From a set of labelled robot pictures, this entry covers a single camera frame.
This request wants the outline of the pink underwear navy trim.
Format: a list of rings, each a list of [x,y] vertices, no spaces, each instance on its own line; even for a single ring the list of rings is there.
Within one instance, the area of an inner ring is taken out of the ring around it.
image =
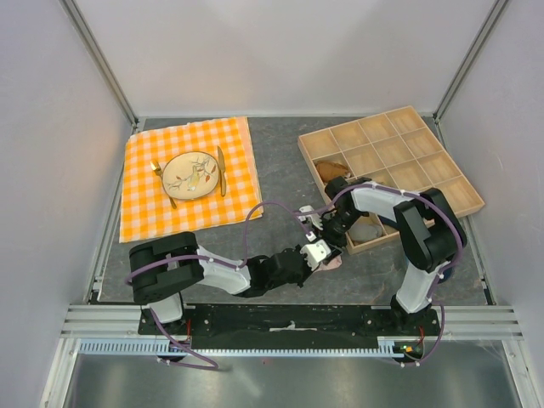
[[[331,259],[328,263],[321,263],[320,267],[317,269],[318,271],[327,271],[327,270],[333,270],[341,267],[343,264],[342,256],[337,255],[333,259]]]

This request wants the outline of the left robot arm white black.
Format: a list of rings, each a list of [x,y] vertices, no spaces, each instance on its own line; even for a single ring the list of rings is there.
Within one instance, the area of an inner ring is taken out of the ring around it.
[[[133,301],[150,310],[147,320],[177,334],[187,321],[184,289],[200,284],[237,297],[261,297],[279,286],[302,286],[330,254],[328,245],[312,235],[305,246],[270,257],[233,260],[209,252],[197,243],[195,234],[184,232],[133,247],[126,284],[132,287]]]

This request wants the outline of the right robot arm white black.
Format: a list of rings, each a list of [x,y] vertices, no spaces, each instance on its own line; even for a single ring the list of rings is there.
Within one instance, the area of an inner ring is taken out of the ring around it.
[[[391,328],[402,335],[420,324],[422,310],[432,302],[440,281],[447,279],[467,245],[467,237],[457,216],[441,190],[423,192],[397,190],[369,178],[350,183],[342,177],[325,187],[331,200],[324,218],[322,236],[327,244],[345,248],[347,233],[370,213],[393,223],[406,259],[406,272],[400,289],[392,299]]]

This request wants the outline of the grey rolled cloth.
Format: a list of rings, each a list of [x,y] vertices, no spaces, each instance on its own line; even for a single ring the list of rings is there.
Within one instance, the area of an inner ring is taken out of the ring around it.
[[[348,232],[352,242],[366,243],[383,236],[383,227],[379,224],[354,224]]]

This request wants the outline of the brown rolled cloth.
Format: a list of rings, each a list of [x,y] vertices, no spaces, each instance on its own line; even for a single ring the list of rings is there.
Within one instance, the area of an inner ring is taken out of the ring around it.
[[[349,168],[339,162],[319,161],[315,164],[315,167],[324,184],[337,177],[348,179],[351,176]]]

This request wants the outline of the wooden compartment tray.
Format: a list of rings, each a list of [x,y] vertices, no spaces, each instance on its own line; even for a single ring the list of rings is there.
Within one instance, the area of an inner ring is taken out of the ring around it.
[[[365,177],[398,190],[435,187],[458,218],[485,205],[411,106],[303,134],[298,146],[326,203],[331,199],[325,193],[321,164],[335,162],[348,169],[349,182]]]

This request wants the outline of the blue ceramic bowl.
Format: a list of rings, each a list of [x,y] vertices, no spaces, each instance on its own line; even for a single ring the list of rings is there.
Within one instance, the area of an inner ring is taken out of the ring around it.
[[[444,267],[441,269],[440,279],[442,281],[449,280],[454,273],[456,267],[456,262],[449,262],[444,265]]]

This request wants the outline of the gold knife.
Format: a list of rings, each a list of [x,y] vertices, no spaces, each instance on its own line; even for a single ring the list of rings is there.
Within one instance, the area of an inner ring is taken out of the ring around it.
[[[224,153],[220,146],[217,147],[217,152],[218,152],[220,191],[221,191],[221,196],[225,197],[226,195],[226,177],[225,177],[226,165],[224,161]]]

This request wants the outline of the beige floral plate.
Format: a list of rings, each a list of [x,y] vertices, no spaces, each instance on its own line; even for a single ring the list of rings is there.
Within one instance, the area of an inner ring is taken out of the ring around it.
[[[218,186],[218,161],[205,152],[191,151],[175,156],[162,171],[166,191],[176,200],[199,199]]]

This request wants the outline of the orange white checkered cloth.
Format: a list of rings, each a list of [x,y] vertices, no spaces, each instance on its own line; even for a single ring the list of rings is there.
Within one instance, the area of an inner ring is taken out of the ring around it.
[[[244,116],[136,133],[125,147],[119,241],[255,219],[261,200]]]

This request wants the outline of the gold fork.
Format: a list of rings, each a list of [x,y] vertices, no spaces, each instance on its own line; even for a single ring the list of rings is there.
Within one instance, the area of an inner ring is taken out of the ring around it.
[[[163,181],[163,171],[162,171],[161,165],[159,164],[159,162],[157,160],[152,160],[150,162],[150,166],[151,166],[151,169],[152,169],[153,173],[161,180],[161,187],[164,190],[165,194],[167,195],[171,207],[173,209],[176,209],[177,204],[176,204],[175,200],[166,191],[166,187],[165,187],[165,184],[164,184],[164,181]]]

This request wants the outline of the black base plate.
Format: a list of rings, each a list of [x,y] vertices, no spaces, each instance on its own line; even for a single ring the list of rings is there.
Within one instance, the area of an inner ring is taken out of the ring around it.
[[[437,336],[439,323],[435,309],[403,317],[389,307],[364,305],[193,303],[181,322],[164,328],[172,336],[189,336],[198,349],[370,348],[380,337]]]

